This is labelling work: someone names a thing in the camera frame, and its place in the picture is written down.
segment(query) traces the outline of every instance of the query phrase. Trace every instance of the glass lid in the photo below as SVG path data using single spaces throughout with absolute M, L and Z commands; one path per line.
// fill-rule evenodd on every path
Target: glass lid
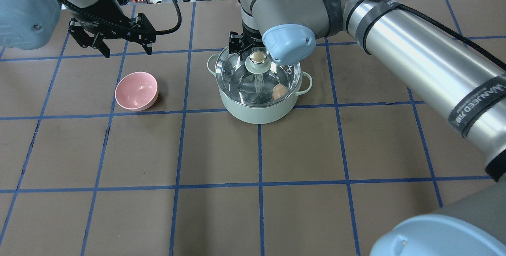
M 224 49 L 216 63 L 220 89 L 236 103 L 248 107 L 267 107 L 283 101 L 296 90 L 300 64 L 279 65 L 265 47 L 254 47 L 239 54 Z

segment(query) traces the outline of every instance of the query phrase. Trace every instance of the blue joint cap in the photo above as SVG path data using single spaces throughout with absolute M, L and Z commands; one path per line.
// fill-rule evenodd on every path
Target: blue joint cap
M 60 4 L 56 0 L 1 0 L 0 46 L 43 47 L 49 42 L 60 13 Z
M 307 58 L 316 47 L 315 34 L 306 26 L 283 24 L 270 28 L 262 36 L 265 47 L 277 64 L 294 64 Z

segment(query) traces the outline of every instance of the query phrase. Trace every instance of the small pink cup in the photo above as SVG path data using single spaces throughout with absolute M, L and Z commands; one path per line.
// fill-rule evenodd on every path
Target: small pink cup
M 153 75 L 134 72 L 118 83 L 114 97 L 119 106 L 131 111 L 142 111 L 155 103 L 158 94 L 158 83 Z

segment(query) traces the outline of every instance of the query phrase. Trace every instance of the brown egg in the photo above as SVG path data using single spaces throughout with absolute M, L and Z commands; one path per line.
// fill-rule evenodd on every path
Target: brown egg
M 282 84 L 278 84 L 272 90 L 272 99 L 277 100 L 280 97 L 282 97 L 283 95 L 285 95 L 286 92 L 288 92 L 288 90 L 286 89 L 286 86 L 282 85 Z

